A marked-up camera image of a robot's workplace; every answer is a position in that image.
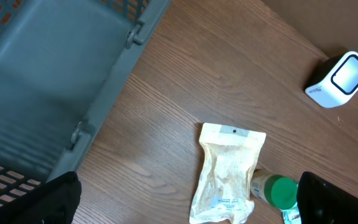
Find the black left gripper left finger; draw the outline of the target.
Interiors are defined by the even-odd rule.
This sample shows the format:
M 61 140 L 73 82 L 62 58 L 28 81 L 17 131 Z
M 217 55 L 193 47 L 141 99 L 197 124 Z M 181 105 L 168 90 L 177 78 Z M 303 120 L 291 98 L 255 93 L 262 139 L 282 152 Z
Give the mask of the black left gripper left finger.
M 77 173 L 67 172 L 0 207 L 0 224 L 71 224 L 81 193 Z

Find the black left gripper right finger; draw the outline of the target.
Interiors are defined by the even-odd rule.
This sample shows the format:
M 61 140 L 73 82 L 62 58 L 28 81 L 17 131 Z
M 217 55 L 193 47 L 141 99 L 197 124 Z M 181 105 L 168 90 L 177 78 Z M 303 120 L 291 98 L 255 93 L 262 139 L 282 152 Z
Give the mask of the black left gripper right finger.
M 302 224 L 358 224 L 358 198 L 312 172 L 299 180 L 297 203 Z

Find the small teal tissue pack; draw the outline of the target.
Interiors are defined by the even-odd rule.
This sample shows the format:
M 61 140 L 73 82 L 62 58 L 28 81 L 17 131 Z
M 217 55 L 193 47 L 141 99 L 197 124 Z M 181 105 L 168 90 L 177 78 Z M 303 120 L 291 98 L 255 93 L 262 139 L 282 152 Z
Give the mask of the small teal tissue pack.
M 301 217 L 297 207 L 281 211 L 284 224 L 301 224 Z

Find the green cap white bottle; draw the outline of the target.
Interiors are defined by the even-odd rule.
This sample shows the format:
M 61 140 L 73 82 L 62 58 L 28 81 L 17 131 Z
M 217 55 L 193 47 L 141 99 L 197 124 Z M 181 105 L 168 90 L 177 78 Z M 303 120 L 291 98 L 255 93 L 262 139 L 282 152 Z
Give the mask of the green cap white bottle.
M 258 169 L 252 175 L 250 191 L 271 206 L 286 210 L 296 204 L 298 185 L 289 177 Z

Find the beige nut snack bag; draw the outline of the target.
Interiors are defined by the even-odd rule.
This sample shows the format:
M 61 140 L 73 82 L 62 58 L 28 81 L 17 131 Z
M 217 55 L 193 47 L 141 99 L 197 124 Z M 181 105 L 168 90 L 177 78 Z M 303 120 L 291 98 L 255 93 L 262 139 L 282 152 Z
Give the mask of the beige nut snack bag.
M 245 223 L 253 212 L 250 182 L 266 133 L 204 123 L 199 144 L 204 163 L 189 215 L 190 223 Z

